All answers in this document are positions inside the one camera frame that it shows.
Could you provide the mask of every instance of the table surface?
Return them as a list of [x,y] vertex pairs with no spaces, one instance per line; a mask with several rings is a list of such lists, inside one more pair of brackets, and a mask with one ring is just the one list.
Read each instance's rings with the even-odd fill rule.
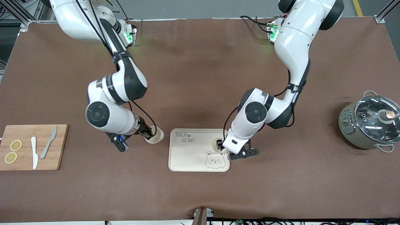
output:
[[248,20],[137,23],[130,48],[149,88],[137,102],[163,129],[120,153],[85,119],[87,85],[115,72],[106,49],[66,36],[57,24],[20,33],[0,86],[6,125],[68,124],[58,171],[0,172],[0,221],[187,219],[198,207],[231,218],[400,217],[400,145],[384,154],[342,137],[340,111],[365,90],[400,102],[400,64],[384,24],[342,18],[320,31],[291,128],[265,127],[260,154],[225,173],[172,172],[174,128],[222,128],[243,93],[279,93],[287,69]]

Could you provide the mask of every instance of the knife handle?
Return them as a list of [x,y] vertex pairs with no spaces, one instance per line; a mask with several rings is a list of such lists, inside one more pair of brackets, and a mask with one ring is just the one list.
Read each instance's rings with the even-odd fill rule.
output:
[[32,151],[36,153],[36,137],[32,137],[30,140],[32,142]]
[[50,143],[51,143],[51,141],[47,142],[46,147],[44,148],[42,154],[40,155],[41,159],[44,159],[46,157],[47,151],[49,150]]

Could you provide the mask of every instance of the white cup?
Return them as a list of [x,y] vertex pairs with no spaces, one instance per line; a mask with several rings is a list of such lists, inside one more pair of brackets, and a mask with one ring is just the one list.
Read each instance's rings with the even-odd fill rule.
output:
[[[150,126],[150,129],[153,131],[153,133],[156,130],[155,126]],[[150,144],[158,143],[164,139],[164,132],[159,127],[157,127],[157,133],[154,137],[150,138],[149,140],[147,140],[147,138],[144,139],[147,141],[147,143]]]

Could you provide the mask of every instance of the white robotic arm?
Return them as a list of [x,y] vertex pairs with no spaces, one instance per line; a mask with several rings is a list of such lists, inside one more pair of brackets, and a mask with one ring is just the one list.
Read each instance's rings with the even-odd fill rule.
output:
[[299,94],[306,84],[310,68],[308,51],[318,30],[327,30],[342,16],[342,0],[280,0],[279,9],[287,13],[274,22],[276,31],[270,35],[275,52],[289,71],[290,81],[282,100],[254,88],[245,92],[238,114],[219,148],[232,153],[230,159],[240,159],[258,154],[257,149],[244,145],[264,124],[279,129],[293,120],[293,110]]
[[90,0],[50,0],[61,29],[77,40],[102,41],[112,55],[117,72],[88,86],[86,119],[107,133],[119,151],[128,150],[125,140],[140,134],[152,138],[152,130],[142,117],[122,107],[142,98],[147,81],[126,47],[134,44],[136,28],[117,20],[105,6],[94,8]]

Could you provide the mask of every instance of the cutting board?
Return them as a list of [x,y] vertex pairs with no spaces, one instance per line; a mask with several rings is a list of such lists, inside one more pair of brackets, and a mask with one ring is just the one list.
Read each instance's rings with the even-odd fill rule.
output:
[[[51,142],[44,159],[40,155],[57,126],[56,138]],[[58,170],[67,137],[68,125],[8,125],[0,145],[0,171],[4,170],[33,170],[33,155],[31,138],[36,137],[36,153],[39,155],[36,170]],[[17,159],[7,164],[4,161],[7,153],[11,152],[10,144],[14,140],[22,141],[22,148],[17,153]]]

